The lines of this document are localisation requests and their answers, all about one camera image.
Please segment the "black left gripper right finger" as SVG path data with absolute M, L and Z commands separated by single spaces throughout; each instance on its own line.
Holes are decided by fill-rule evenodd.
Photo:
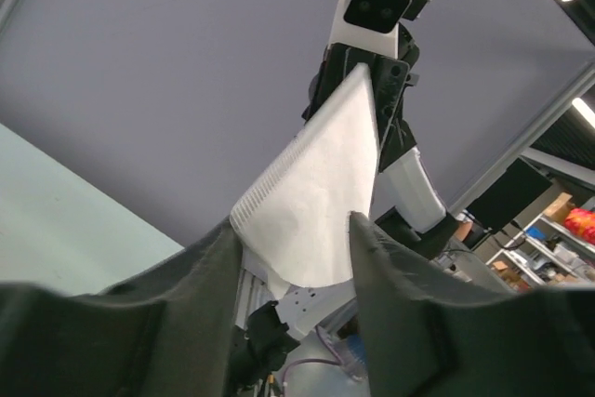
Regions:
M 590 396 L 594 290 L 495 292 L 349 218 L 360 334 L 374 396 Z

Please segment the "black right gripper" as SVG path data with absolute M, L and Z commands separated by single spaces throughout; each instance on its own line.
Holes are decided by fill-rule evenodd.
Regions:
M 411 69 L 419 58 L 419 47 L 404 27 L 397 32 L 397 40 L 397 49 L 388 56 L 342 43 L 328 46 L 319 72 L 311 80 L 310 104 L 302 114 L 304 120 L 310 120 L 356 65 L 366 65 L 376 111 L 380 172 L 416 145 L 403 119 L 403 94 L 417 84 L 418 75 Z

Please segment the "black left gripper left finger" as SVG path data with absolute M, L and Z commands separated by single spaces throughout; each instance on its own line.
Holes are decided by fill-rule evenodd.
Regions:
M 97 295 L 1 287 L 5 396 L 220 396 L 242 263 L 228 221 Z

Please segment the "white paper coffee filter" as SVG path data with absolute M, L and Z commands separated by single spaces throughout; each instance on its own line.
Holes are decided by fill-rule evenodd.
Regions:
M 276 298 L 351 279 L 349 214 L 368 214 L 377 165 L 371 80 L 359 64 L 231 210 Z

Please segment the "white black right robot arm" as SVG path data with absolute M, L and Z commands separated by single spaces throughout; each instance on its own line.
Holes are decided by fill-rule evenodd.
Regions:
M 379 139 L 377 178 L 393 202 L 376 224 L 392 239 L 433 259 L 454 235 L 456 220 L 431 184 L 415 136 L 403 117 L 404 92 L 418 80 L 411 69 L 419 58 L 419 47 L 403 26 L 396 38 L 394 56 L 343 43 L 328 45 L 311 81 L 310 103 L 302 118 L 310 120 L 356 65 L 367 66 Z

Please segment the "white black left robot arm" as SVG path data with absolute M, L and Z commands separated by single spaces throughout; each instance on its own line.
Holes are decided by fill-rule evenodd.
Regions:
M 235 323 L 242 248 L 229 222 L 97 295 L 1 286 L 5 396 L 238 396 L 327 315 L 357 305 L 375 396 L 590 396 L 594 291 L 497 293 L 349 220 L 353 279 L 302 289 Z

